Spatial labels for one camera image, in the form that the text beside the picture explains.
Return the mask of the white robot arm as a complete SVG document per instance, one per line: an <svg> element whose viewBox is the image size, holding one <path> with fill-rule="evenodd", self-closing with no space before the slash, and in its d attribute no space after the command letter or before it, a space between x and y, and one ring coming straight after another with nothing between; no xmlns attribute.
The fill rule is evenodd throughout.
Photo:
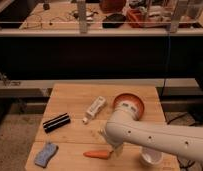
<svg viewBox="0 0 203 171"><path fill-rule="evenodd" d="M140 112L132 102L114 107L101 135L114 149L124 142L203 163L203 128L137 121Z"/></svg>

